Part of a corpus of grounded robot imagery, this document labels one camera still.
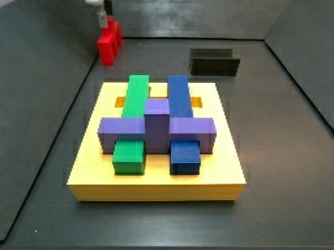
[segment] green block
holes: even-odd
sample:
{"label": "green block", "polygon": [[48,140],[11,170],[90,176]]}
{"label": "green block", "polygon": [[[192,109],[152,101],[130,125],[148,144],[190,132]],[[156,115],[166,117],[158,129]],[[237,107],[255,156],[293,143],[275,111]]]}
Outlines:
{"label": "green block", "polygon": [[148,98],[148,75],[130,75],[121,117],[142,117]]}
{"label": "green block", "polygon": [[114,144],[112,164],[114,168],[114,175],[142,175],[142,141],[117,141]]}

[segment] blue block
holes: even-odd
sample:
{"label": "blue block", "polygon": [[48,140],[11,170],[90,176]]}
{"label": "blue block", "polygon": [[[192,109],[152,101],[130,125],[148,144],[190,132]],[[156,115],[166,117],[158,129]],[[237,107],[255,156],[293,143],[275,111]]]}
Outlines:
{"label": "blue block", "polygon": [[197,142],[170,142],[170,175],[197,175],[200,155]]}
{"label": "blue block", "polygon": [[166,82],[170,117],[193,117],[188,77],[169,75]]}

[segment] block structure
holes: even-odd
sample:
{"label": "block structure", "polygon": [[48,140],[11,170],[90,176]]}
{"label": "block structure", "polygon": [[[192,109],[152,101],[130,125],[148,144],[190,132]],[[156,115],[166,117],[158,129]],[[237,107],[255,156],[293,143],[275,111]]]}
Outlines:
{"label": "block structure", "polygon": [[[148,97],[148,75],[130,75],[122,108],[122,118],[142,118],[144,104]],[[117,141],[112,157],[116,175],[144,174],[144,143],[140,141]]]}
{"label": "block structure", "polygon": [[[185,75],[168,76],[168,100],[170,117],[193,117],[188,77]],[[197,141],[188,138],[186,142],[177,139],[170,141],[170,175],[197,175],[200,155]]]}
{"label": "block structure", "polygon": [[101,35],[97,40],[97,50],[102,65],[113,65],[114,56],[118,54],[121,41],[120,24],[110,17],[106,19],[108,26],[101,28]]}
{"label": "block structure", "polygon": [[[128,83],[104,83],[84,132],[82,142],[68,179],[68,187],[80,201],[185,201],[235,200],[245,179],[232,136],[213,83],[189,83],[201,107],[193,118],[212,117],[216,138],[212,154],[200,156],[200,175],[169,175],[169,156],[145,156],[144,175],[114,175],[112,154],[102,154],[96,131],[101,117],[121,118],[114,107],[126,94]],[[149,83],[150,96],[166,98],[166,83]]]}

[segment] yellow base block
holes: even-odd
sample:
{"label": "yellow base block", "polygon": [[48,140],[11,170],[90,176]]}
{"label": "yellow base block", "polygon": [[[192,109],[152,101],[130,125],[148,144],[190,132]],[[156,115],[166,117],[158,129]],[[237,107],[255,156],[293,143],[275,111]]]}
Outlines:
{"label": "yellow base block", "polygon": [[[200,156],[197,176],[170,176],[169,156],[146,155],[142,176],[114,176],[112,155],[101,154],[96,135],[101,117],[120,117],[118,97],[126,83],[104,83],[89,117],[82,142],[68,180],[80,201],[235,200],[245,178],[213,83],[189,83],[190,96],[200,97],[194,117],[212,117],[216,139],[212,154]],[[149,83],[149,96],[166,97],[166,84]]]}

